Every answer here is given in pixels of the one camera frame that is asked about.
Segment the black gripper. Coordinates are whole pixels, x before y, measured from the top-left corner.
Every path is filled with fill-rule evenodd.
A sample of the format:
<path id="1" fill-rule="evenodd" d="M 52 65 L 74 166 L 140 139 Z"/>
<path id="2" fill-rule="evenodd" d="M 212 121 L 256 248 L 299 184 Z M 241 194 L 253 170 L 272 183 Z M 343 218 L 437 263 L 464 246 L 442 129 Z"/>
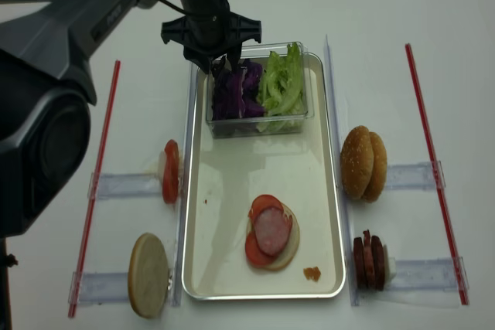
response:
<path id="1" fill-rule="evenodd" d="M 185 57 L 204 73 L 210 72 L 211 60 L 224 54 L 236 72 L 243 43 L 261 42 L 261 23 L 232 12 L 228 0 L 180 1 L 186 14 L 164 22 L 161 37 L 164 43 L 182 45 Z"/>

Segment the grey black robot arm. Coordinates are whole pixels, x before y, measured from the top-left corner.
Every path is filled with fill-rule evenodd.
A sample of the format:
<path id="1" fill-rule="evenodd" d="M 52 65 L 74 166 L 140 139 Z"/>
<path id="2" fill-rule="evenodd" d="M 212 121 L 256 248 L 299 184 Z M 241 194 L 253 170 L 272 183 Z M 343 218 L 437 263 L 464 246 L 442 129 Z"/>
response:
<path id="1" fill-rule="evenodd" d="M 134 7 L 162 0 L 53 0 L 1 25 L 1 235 L 25 233 L 79 168 L 97 102 L 89 60 Z M 243 43 L 261 23 L 228 0 L 180 0 L 180 17 L 161 28 L 201 70 Z"/>

